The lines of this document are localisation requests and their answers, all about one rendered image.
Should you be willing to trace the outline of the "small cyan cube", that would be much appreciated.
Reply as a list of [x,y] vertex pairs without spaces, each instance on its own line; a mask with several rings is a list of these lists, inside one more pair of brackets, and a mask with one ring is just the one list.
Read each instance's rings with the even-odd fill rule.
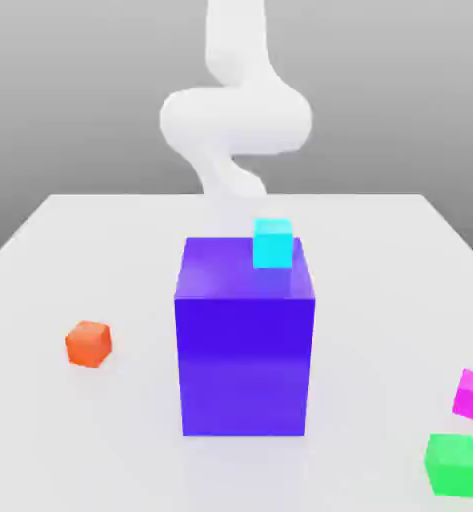
[[254,220],[253,267],[291,268],[293,259],[292,223],[286,218]]

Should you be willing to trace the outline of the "small orange cube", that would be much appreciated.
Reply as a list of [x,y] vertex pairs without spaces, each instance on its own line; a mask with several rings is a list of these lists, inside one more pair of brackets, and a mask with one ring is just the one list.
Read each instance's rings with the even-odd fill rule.
[[112,351],[110,328],[99,322],[80,321],[65,343],[69,362],[88,368],[98,368]]

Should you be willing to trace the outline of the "small green cube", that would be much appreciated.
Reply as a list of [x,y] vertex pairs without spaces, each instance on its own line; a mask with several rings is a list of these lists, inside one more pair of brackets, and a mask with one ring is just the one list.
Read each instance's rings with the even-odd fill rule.
[[432,433],[424,456],[436,496],[473,498],[473,437]]

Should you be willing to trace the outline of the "large purple box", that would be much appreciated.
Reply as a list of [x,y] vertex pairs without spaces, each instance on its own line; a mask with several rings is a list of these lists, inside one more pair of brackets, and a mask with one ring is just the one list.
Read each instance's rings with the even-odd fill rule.
[[186,436],[305,432],[315,293],[302,243],[256,269],[249,238],[187,238],[174,296]]

